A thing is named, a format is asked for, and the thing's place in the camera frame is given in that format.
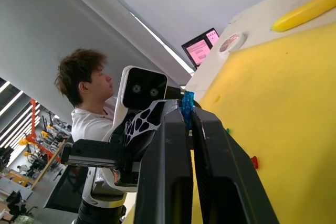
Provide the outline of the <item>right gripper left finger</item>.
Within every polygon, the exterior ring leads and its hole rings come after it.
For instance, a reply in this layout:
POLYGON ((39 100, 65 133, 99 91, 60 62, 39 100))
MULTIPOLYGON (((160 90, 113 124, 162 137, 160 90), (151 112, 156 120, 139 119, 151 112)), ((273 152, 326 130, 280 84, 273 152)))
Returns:
POLYGON ((193 170, 180 100, 165 102, 141 161, 134 223, 191 223, 193 170))

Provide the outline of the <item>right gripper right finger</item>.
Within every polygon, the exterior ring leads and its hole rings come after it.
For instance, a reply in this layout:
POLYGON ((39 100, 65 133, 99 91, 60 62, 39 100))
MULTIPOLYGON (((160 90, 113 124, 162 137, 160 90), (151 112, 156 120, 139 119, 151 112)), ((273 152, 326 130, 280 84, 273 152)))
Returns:
POLYGON ((192 119, 203 223, 278 223, 251 158, 219 118, 195 108, 192 119))

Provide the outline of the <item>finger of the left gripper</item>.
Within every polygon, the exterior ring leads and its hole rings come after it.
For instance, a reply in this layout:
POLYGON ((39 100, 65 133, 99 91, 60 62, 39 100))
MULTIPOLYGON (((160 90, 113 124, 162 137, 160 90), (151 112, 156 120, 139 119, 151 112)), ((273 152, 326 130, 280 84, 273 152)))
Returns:
POLYGON ((161 125, 166 100, 153 101, 151 105, 128 121, 124 129, 123 145, 132 156, 142 156, 161 125))

